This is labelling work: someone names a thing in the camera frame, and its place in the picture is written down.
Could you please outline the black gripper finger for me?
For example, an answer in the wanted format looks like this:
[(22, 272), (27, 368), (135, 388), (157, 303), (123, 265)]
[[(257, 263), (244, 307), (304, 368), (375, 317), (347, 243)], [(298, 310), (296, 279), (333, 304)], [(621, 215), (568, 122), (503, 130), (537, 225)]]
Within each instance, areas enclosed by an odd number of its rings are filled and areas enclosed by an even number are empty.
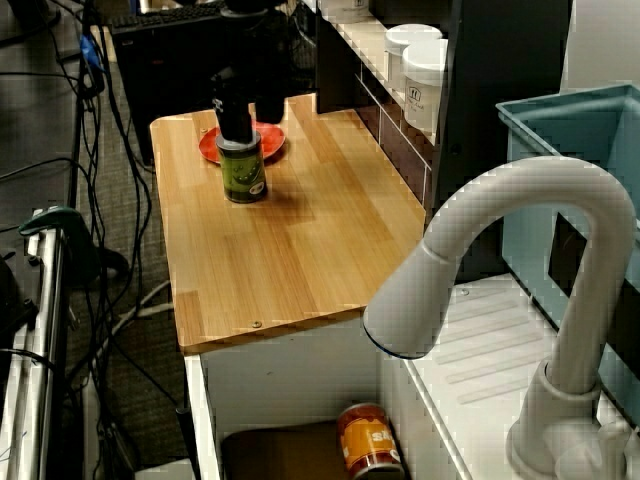
[(224, 140), (240, 144), (250, 144), (253, 141), (248, 99), (242, 91), (229, 88), (215, 89), (213, 106)]
[(284, 116), (285, 97), (261, 96), (255, 101), (255, 118), (258, 122), (279, 124)]

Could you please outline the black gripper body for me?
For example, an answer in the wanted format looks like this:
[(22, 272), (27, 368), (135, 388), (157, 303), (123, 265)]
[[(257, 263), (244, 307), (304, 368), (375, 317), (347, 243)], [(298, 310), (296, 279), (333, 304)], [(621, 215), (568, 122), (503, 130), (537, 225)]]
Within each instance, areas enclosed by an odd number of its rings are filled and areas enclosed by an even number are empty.
[(289, 33), (284, 14), (222, 16), (221, 69), (211, 77), (213, 97), (282, 100), (289, 83)]

